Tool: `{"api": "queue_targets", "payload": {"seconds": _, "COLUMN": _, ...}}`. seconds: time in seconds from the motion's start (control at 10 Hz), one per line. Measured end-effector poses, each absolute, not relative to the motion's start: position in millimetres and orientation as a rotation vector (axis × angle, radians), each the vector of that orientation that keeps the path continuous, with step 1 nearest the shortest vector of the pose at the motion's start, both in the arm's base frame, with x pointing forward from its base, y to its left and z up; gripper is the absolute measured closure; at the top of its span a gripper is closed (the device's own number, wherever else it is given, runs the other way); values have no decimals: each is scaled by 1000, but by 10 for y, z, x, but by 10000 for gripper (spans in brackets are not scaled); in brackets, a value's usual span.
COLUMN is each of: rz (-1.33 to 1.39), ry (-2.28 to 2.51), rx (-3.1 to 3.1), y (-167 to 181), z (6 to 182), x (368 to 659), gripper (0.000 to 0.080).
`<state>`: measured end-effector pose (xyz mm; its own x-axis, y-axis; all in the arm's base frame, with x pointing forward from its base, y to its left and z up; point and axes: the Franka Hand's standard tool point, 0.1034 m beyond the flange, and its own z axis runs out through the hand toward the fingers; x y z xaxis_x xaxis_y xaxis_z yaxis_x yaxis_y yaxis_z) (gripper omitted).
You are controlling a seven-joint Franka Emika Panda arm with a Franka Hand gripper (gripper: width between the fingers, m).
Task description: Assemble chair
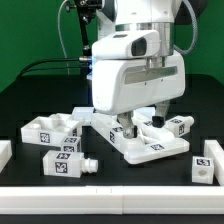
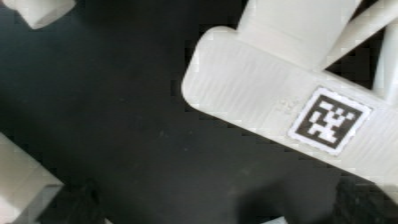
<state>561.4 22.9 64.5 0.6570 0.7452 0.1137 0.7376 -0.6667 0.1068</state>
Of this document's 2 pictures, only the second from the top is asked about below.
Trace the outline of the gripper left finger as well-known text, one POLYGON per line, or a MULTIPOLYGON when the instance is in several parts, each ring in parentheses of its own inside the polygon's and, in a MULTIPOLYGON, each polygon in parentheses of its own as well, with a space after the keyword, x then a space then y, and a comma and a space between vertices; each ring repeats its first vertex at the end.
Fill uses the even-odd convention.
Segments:
POLYGON ((105 224, 99 195, 90 184, 60 189, 37 221, 39 224, 105 224))

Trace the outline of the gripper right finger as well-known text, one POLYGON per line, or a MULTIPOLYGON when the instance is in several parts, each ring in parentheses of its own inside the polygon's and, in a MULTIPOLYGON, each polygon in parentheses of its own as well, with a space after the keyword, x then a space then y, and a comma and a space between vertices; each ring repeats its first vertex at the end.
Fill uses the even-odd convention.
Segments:
POLYGON ((398 204, 371 182, 343 178, 336 191, 334 224, 398 224, 398 204))

